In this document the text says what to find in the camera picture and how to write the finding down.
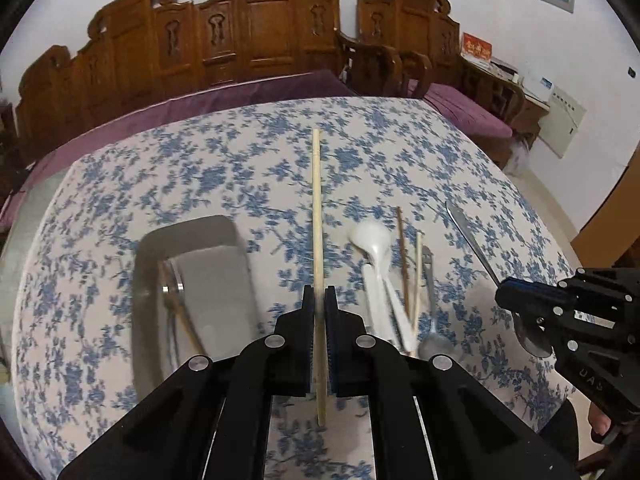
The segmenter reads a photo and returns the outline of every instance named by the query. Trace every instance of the spoon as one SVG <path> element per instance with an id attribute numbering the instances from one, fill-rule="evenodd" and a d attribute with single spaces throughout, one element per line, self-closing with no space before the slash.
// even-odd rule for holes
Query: spoon
<path id="1" fill-rule="evenodd" d="M 409 317 L 406 314 L 406 310 L 400 303 L 400 298 L 396 289 L 389 279 L 389 268 L 391 267 L 391 250 L 389 249 L 385 256 L 382 258 L 382 280 L 385 283 L 386 293 L 391 300 L 391 307 L 396 317 L 396 323 L 398 324 L 398 331 L 400 332 L 400 339 L 402 340 L 402 346 L 405 352 L 413 352 L 415 350 L 416 341 L 414 335 L 414 329 L 409 322 Z"/>
<path id="2" fill-rule="evenodd" d="M 385 289 L 383 288 L 382 269 L 385 253 L 389 251 L 391 247 L 391 234 L 383 224 L 375 220 L 365 220 L 360 222 L 351 231 L 349 240 L 356 247 L 361 248 L 369 258 L 371 266 L 375 274 L 375 280 L 372 287 L 367 288 L 367 295 L 369 296 L 369 306 L 375 309 L 378 306 L 381 312 L 372 312 L 372 320 L 379 320 L 379 325 L 375 327 L 377 331 L 376 335 L 380 339 L 386 341 L 395 339 L 391 323 L 388 321 L 389 311 L 386 302 Z"/>
<path id="3" fill-rule="evenodd" d="M 431 327 L 428 334 L 420 342 L 420 346 L 418 346 L 418 357 L 428 361 L 434 355 L 444 354 L 460 362 L 462 354 L 457 352 L 453 343 L 438 333 L 437 330 L 438 306 L 436 305 L 436 293 L 433 288 L 433 253 L 426 245 L 422 246 L 422 269 L 427 281 Z"/>
<path id="4" fill-rule="evenodd" d="M 465 237 L 466 242 L 471 246 L 472 251 L 476 254 L 480 263 L 484 267 L 484 270 L 489 274 L 492 280 L 494 280 L 495 286 L 500 286 L 500 280 L 495 275 L 489 261 L 482 253 L 478 242 L 474 238 L 471 229 L 469 228 L 469 222 L 462 209 L 455 204 L 447 201 L 445 203 L 447 213 L 453 220 L 453 223 Z M 520 345 L 533 357 L 546 358 L 551 355 L 552 348 L 551 343 L 545 337 L 545 333 L 536 324 L 535 320 L 522 317 L 517 312 L 513 312 L 513 329 L 516 333 L 516 337 Z"/>

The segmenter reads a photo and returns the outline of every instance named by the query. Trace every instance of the table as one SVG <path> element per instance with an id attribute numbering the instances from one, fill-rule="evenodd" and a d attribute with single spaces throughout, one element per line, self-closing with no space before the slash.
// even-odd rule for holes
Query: table
<path id="1" fill-rule="evenodd" d="M 130 285 L 136 243 L 160 226 L 226 214 L 249 253 L 261 330 L 312 283 L 311 132 L 322 130 L 325 283 L 342 308 L 365 302 L 363 256 L 348 232 L 405 216 L 434 253 L 438 330 L 463 364 L 534 430 L 571 386 L 529 356 L 495 286 L 449 221 L 455 200 L 499 276 L 572 274 L 530 205 L 466 137 L 420 100 L 329 98 L 236 108 L 162 126 L 78 160 L 44 216 L 25 266 L 14 327 L 18 418 L 29 458 L 53 478 L 136 403 Z M 392 281 L 401 290 L 398 242 Z M 426 314 L 420 332 L 429 329 Z M 366 399 L 275 399 L 269 478 L 374 476 Z"/>

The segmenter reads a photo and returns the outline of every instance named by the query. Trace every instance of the wooden furniture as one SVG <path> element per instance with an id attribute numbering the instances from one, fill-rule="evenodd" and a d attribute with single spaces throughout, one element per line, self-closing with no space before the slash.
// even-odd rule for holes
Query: wooden furniture
<path id="1" fill-rule="evenodd" d="M 520 118 L 519 125 L 530 129 L 522 88 L 460 56 L 460 24 L 450 11 L 448 0 L 358 0 L 358 39 L 399 51 L 404 73 L 419 81 L 408 96 L 422 98 L 432 83 L 452 86 L 508 127 Z M 406 81 L 402 90 L 407 90 Z M 470 137 L 498 166 L 505 165 L 511 139 L 482 133 Z"/>
<path id="2" fill-rule="evenodd" d="M 549 113 L 549 106 L 525 94 L 524 105 L 511 120 L 514 134 L 520 136 L 529 148 L 540 134 L 540 119 Z"/>
<path id="3" fill-rule="evenodd" d="M 614 267 L 640 267 L 640 238 L 618 258 Z"/>
<path id="4" fill-rule="evenodd" d="M 524 106 L 518 114 L 511 120 L 513 137 L 523 139 L 529 149 L 538 138 L 540 125 L 538 121 L 549 113 L 549 108 L 544 103 L 535 101 L 525 96 Z M 511 144 L 503 139 L 492 139 L 491 137 L 476 136 L 473 142 L 485 152 L 489 158 L 499 168 L 504 168 L 511 157 Z"/>
<path id="5" fill-rule="evenodd" d="M 0 208 L 10 193 L 19 188 L 25 177 L 14 125 L 14 110 L 0 103 Z"/>
<path id="6" fill-rule="evenodd" d="M 600 209 L 571 245 L 584 267 L 610 267 L 640 238 L 640 146 Z"/>
<path id="7" fill-rule="evenodd" d="M 392 95 L 391 48 L 340 33 L 339 0 L 115 0 L 75 57 L 47 50 L 24 73 L 18 131 L 29 162 L 114 118 L 211 86 L 329 68 L 361 94 Z"/>

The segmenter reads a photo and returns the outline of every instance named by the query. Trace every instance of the metal spoon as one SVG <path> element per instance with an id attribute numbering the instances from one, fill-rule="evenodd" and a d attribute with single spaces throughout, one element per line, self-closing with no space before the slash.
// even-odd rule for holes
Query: metal spoon
<path id="1" fill-rule="evenodd" d="M 453 220 L 453 223 L 462 233 L 463 237 L 465 237 L 465 240 L 471 246 L 471 249 L 480 260 L 480 263 L 484 267 L 484 270 L 486 270 L 491 279 L 494 280 L 495 286 L 500 286 L 500 280 L 498 280 L 498 277 L 495 275 L 495 272 L 489 264 L 489 261 L 482 253 L 478 242 L 476 242 L 476 239 L 471 233 L 469 222 L 462 209 L 448 201 L 445 203 L 445 207 L 447 208 L 447 213 L 449 213 L 449 216 Z M 524 317 L 516 312 L 513 312 L 513 329 L 516 333 L 516 337 L 518 338 L 520 345 L 527 352 L 533 355 L 533 357 L 546 358 L 551 355 L 551 343 L 545 337 L 545 333 L 537 325 L 534 319 L 531 319 L 528 316 Z"/>
<path id="2" fill-rule="evenodd" d="M 429 295 L 429 311 L 431 317 L 431 327 L 429 333 L 424 336 L 418 346 L 418 357 L 425 361 L 431 359 L 434 355 L 444 354 L 453 360 L 460 362 L 462 354 L 456 352 L 455 346 L 446 337 L 438 333 L 437 317 L 438 306 L 436 304 L 436 293 L 433 288 L 433 253 L 426 245 L 422 246 L 422 270 L 427 281 L 427 292 Z"/>

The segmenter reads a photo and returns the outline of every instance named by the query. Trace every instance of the brown chopstick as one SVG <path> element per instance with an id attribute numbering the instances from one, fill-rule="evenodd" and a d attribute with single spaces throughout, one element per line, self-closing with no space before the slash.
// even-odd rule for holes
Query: brown chopstick
<path id="1" fill-rule="evenodd" d="M 400 257 L 402 261 L 402 294 L 404 295 L 404 311 L 409 319 L 411 319 L 411 310 L 409 308 L 409 269 L 406 264 L 406 249 L 404 247 L 404 227 L 402 226 L 402 209 L 396 207 L 396 216 L 398 217 L 398 232 L 400 235 Z"/>

